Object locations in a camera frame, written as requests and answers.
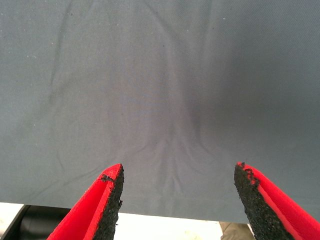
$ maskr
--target gray cloth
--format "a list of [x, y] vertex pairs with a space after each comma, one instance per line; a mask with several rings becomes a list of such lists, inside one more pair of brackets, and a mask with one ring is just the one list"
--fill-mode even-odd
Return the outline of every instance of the gray cloth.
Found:
[[0, 201], [247, 222], [237, 161], [320, 220], [320, 1], [0, 1]]

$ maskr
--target white surface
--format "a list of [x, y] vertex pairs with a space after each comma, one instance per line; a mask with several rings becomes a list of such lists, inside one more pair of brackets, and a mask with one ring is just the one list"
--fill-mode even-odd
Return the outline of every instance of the white surface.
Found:
[[218, 221], [119, 213], [114, 240], [220, 240]]
[[0, 202], [0, 238], [22, 206], [23, 204]]

